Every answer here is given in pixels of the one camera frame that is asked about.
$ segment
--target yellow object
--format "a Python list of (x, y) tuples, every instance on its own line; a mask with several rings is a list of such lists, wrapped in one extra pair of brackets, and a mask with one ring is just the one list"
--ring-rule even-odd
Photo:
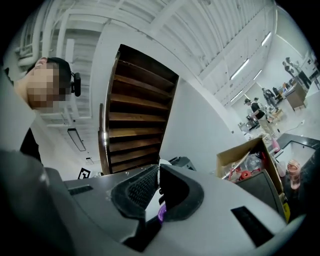
[(283, 209), (284, 209), (284, 216), (285, 216), (286, 223), (288, 223), (290, 219), (290, 208), (287, 202), (283, 204)]

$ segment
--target desk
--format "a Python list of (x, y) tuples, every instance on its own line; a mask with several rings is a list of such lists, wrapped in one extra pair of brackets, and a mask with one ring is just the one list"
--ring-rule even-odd
[(306, 95), (307, 94), (305, 90), (302, 88), (299, 82), (296, 82), (295, 85), (289, 89), (289, 91), (282, 94), (282, 96), (286, 97), (286, 99), (288, 100), (293, 111), (295, 111), (295, 108), (297, 107), (306, 107), (304, 103)]

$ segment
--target wooden staircase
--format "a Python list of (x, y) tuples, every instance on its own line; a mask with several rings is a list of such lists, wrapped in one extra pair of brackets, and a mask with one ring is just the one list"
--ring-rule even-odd
[(149, 56), (121, 45), (105, 112), (109, 172), (156, 164), (178, 76)]

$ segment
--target sink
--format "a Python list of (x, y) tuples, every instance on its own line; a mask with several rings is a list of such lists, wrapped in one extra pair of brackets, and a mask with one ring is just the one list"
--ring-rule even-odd
[(301, 167), (312, 157), (316, 150), (302, 145), (300, 143), (291, 141), (288, 145), (283, 148), (283, 153), (280, 154), (276, 160), (278, 162), (284, 161), (285, 166), (287, 166), (290, 159), (295, 159), (298, 161)]

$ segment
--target white ceiling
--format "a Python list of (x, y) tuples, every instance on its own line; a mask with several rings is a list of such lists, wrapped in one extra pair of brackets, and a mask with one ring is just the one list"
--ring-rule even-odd
[[(104, 15), (73, 15), (67, 24), (65, 41), (75, 39), (73, 72), (80, 72), (82, 80), (81, 96), (76, 99), (80, 116), (90, 113), (91, 66), (105, 24), (125, 24), (160, 43), (226, 106), (253, 84), (267, 60), (271, 39), (263, 47), (261, 42), (274, 31), (274, 7), (273, 0), (63, 0), (62, 12), (71, 8)], [(58, 30), (51, 42), (51, 56), (55, 56), (57, 38)], [(230, 81), (247, 58), (248, 65)], [(49, 124), (61, 123), (59, 116), (44, 119)], [(59, 128), (60, 133), (81, 158), (91, 157), (100, 164), (97, 128), (90, 120), (74, 124), (86, 152), (79, 152), (66, 128)]]

